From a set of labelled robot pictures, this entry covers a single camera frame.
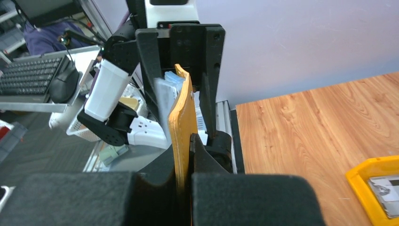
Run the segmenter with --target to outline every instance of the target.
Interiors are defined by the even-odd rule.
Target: red object
[[[8,132],[10,131],[9,128],[3,126],[0,129],[0,139],[2,139]]]

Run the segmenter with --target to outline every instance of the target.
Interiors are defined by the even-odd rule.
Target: monitor
[[[13,0],[16,9],[36,27],[82,12],[77,0]]]

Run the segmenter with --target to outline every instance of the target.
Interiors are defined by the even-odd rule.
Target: yellow tray
[[[399,218],[389,219],[382,209],[368,179],[399,174],[399,155],[367,159],[345,176],[374,226],[399,226]]]

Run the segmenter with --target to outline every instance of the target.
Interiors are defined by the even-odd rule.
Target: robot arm
[[[106,143],[167,148],[161,126],[119,102],[140,63],[147,106],[158,119],[155,78],[179,63],[192,75],[209,138],[215,134],[215,96],[224,30],[199,24],[194,0],[128,0],[130,20],[104,45],[103,62],[78,120]]]

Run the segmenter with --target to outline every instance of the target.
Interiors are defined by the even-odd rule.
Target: gray carpet
[[[50,130],[49,118],[49,113],[0,115],[1,120],[17,121],[28,129],[23,141],[0,164],[0,185],[16,186],[38,172],[82,172],[95,143],[68,136],[60,129]]]

